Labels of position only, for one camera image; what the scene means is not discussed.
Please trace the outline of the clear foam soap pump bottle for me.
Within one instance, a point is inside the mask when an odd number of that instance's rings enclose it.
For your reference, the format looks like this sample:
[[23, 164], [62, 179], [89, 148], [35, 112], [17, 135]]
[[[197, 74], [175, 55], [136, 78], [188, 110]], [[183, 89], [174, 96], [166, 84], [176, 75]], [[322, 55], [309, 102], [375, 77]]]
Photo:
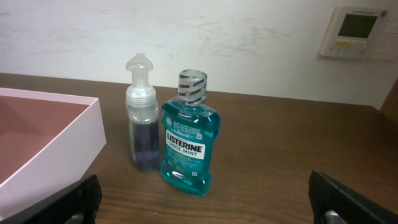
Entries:
[[126, 63], [126, 69], [132, 74], [125, 100], [131, 160], [139, 171], [159, 170], [159, 104], [156, 91], [149, 84], [153, 64], [144, 53], [138, 53]]

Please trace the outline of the teal Listerine mouthwash bottle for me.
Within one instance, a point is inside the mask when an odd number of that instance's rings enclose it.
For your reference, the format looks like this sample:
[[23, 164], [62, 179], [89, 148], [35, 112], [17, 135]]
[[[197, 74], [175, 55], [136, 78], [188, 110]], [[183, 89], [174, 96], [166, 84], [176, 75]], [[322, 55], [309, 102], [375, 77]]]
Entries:
[[177, 96], [162, 105], [162, 177], [175, 188], [199, 196], [210, 188], [211, 157], [221, 125], [216, 110], [205, 104], [206, 86], [205, 72], [183, 70]]

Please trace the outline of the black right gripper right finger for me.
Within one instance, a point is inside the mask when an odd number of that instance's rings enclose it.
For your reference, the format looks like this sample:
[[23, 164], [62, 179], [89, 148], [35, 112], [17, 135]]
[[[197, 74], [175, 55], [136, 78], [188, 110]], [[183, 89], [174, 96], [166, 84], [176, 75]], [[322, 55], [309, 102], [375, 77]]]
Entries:
[[308, 196], [314, 224], [397, 223], [397, 214], [320, 171], [310, 175]]

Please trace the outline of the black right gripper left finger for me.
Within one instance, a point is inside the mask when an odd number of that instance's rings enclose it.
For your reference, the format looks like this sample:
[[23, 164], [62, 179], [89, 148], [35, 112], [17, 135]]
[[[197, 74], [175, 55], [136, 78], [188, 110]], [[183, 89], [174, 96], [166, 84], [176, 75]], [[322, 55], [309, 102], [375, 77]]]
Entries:
[[95, 224], [101, 199], [98, 177], [91, 175], [2, 220], [1, 224]]

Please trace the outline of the pink box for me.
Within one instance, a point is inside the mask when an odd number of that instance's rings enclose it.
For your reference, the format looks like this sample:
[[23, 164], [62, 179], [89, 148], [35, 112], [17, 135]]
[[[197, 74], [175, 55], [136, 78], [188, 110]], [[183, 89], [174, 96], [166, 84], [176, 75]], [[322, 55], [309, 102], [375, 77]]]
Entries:
[[106, 144], [98, 98], [1, 89], [1, 219], [80, 180]]

